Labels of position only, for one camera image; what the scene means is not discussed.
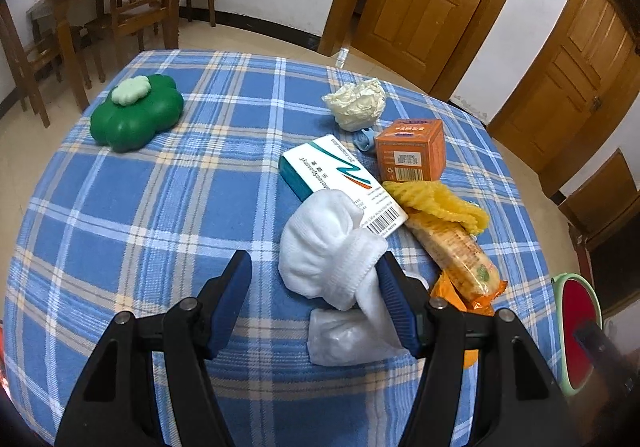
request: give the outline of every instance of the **crumpled white plastic bag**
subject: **crumpled white plastic bag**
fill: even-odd
[[[385,109],[386,93],[377,78],[370,78],[357,84],[348,82],[322,99],[338,125],[353,132],[376,123]]]
[[[378,337],[360,310],[313,310],[306,349],[318,366],[356,366],[407,353]]]

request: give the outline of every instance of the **green-rimmed object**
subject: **green-rimmed object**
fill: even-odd
[[[157,132],[174,127],[180,120],[184,99],[175,81],[168,75],[149,75],[151,91],[130,106],[111,101],[110,91],[91,115],[91,136],[100,145],[115,152],[126,152],[145,146]]]
[[[596,296],[596,292],[594,292],[591,285],[588,281],[578,275],[577,273],[561,273],[551,278],[551,283],[554,288],[554,299],[556,300],[556,318],[558,320],[558,332],[560,334],[560,343],[561,343],[561,375],[560,375],[560,388],[566,397],[572,397],[580,392],[580,390],[586,385],[589,380],[591,373],[593,372],[593,366],[591,366],[589,372],[584,377],[584,380],[578,387],[573,387],[571,382],[569,381],[569,372],[566,367],[566,355],[564,352],[564,326],[562,325],[562,292],[564,291],[564,283],[568,280],[574,279],[580,283],[580,285],[587,290],[587,293],[591,297],[591,302],[593,302],[593,307],[596,314],[596,324],[599,328],[602,329],[602,313],[600,311],[600,303],[598,302],[598,297]]]

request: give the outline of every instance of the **white and teal medicine box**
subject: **white and teal medicine box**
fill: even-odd
[[[361,227],[386,237],[407,220],[400,205],[332,134],[285,151],[280,175],[301,201],[338,189],[364,211]]]

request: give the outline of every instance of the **table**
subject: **table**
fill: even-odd
[[[138,152],[100,148],[87,116],[125,77],[171,75],[186,106],[178,125]],[[395,446],[421,363],[410,356],[353,367],[313,366],[309,312],[322,306],[288,291],[278,242],[300,201],[278,174],[282,153],[334,134],[377,174],[374,158],[338,129],[321,96],[360,78],[281,58],[153,51],[137,56],[71,130],[39,181],[18,236],[5,303],[6,363],[18,409],[52,441],[71,389],[114,313],[166,311],[219,275],[236,249],[251,253],[252,285],[232,338],[207,368],[238,447]],[[491,216],[478,237],[509,281],[509,305],[558,375],[559,336],[546,264],[518,190],[478,120],[454,106],[382,82],[380,125],[440,118],[444,183]],[[404,227],[389,247],[433,283],[437,269]],[[165,439],[162,357],[156,383]],[[465,371],[453,445],[466,443],[477,367]]]
[[[73,39],[71,37],[71,26],[66,18],[69,10],[69,5],[73,0],[39,0],[29,10],[27,15],[32,18],[32,29],[34,32],[38,30],[38,27],[33,27],[33,19],[38,16],[42,16],[43,13],[53,14],[56,20],[56,32],[58,34],[58,41],[60,43],[60,51],[62,53],[63,61],[67,69],[67,77],[71,90],[76,98],[76,103],[80,110],[84,111],[89,106],[86,93],[84,92],[84,85],[82,82],[82,74],[80,71],[80,64],[78,63],[78,57],[74,49]],[[95,0],[96,15],[104,15],[104,0]],[[171,33],[162,35],[164,36],[165,47],[177,48],[178,47],[178,1],[172,4],[172,14],[170,17],[175,17],[176,22],[172,23]]]

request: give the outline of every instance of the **light green flower soap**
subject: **light green flower soap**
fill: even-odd
[[[149,91],[151,91],[151,84],[145,75],[125,78],[111,92],[111,102],[119,106],[130,106],[140,98],[145,98]]]

